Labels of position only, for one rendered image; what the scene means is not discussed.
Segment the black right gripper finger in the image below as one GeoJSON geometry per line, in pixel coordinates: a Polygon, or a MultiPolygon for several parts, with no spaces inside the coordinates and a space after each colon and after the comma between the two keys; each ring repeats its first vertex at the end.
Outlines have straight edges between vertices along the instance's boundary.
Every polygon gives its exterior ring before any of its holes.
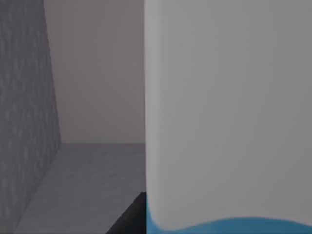
{"type": "Polygon", "coordinates": [[[146,234],[146,192],[141,192],[106,234],[146,234]]]}

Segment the white and blue bottle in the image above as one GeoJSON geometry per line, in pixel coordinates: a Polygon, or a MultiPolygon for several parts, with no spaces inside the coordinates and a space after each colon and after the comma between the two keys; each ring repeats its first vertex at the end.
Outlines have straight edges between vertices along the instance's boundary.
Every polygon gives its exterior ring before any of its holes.
{"type": "Polygon", "coordinates": [[[312,234],[312,0],[144,0],[147,234],[312,234]]]}

